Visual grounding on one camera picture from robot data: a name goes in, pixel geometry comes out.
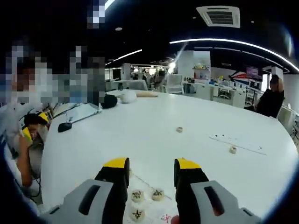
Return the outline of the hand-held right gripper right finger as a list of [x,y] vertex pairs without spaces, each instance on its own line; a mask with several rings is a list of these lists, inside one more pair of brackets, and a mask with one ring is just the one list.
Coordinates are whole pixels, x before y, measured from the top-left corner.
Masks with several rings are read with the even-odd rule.
[[181,224],[260,224],[261,218],[241,208],[237,198],[208,179],[197,163],[174,160],[174,187]]

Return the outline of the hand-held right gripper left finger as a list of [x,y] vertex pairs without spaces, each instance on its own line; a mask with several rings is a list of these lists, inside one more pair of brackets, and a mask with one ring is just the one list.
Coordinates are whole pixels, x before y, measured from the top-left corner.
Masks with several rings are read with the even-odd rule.
[[112,159],[48,212],[49,224],[121,224],[128,199],[128,157]]

